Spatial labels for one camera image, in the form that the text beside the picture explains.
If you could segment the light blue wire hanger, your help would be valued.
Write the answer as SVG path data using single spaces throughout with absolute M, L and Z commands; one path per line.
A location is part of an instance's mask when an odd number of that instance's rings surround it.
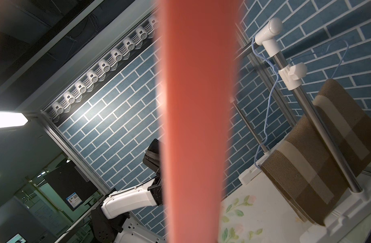
M 257 147 L 256 154 L 254 156 L 253 165 L 258 170 L 261 171 L 261 165 L 272 154 L 272 152 L 274 152 L 276 150 L 277 146 L 283 141 L 283 139 L 285 139 L 288 136 L 288 134 L 286 134 L 284 137 L 279 139 L 279 141 L 270 150 L 267 150 L 266 152 L 264 152 L 264 155 L 262 157 L 260 157 L 258 160 L 256 160 L 258 158 L 258 154 L 260 153 L 261 147 L 268 142 L 269 134 L 267 132 L 267 128 L 268 128 L 268 118 L 270 116 L 270 110 L 271 110 L 271 103 L 272 103 L 272 100 L 273 100 L 272 96 L 273 96 L 273 92 L 275 90 L 277 90 L 276 86 L 277 86 L 279 80 L 281 80 L 281 77 L 279 75 L 279 66 L 274 64 L 271 60 L 267 59 L 266 57 L 264 57 L 263 55 L 259 54 L 256 51 L 257 47 L 256 47 L 256 42 L 254 41 L 254 39 L 255 38 L 253 37 L 252 41 L 250 43 L 251 50 L 253 51 L 253 54 L 255 56 L 257 56 L 258 58 L 260 58 L 265 63 L 267 63 L 270 66 L 270 68 L 272 70 L 272 73 L 275 75 L 275 81 L 272 82 L 273 85 L 272 85 L 271 90 L 270 90 L 269 95 L 268 95 L 268 102 L 267 102 L 267 108 L 266 108 L 266 113 L 265 113 L 263 131 L 262 131 L 263 134 L 264 134 L 264 139 L 261 141 L 261 144 Z

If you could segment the pink plastic hanger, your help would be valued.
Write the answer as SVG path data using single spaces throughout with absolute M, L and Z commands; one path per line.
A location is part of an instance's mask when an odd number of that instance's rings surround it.
M 160 1 L 164 203 L 171 243 L 219 235 L 240 1 Z

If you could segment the beige brown plaid scarf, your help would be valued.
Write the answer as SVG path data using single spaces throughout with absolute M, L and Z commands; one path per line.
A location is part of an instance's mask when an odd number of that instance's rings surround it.
M 333 79 L 324 83 L 313 105 L 358 176 L 371 163 L 371 118 Z M 336 161 L 306 116 L 260 167 L 294 210 L 313 224 L 324 225 L 348 189 Z

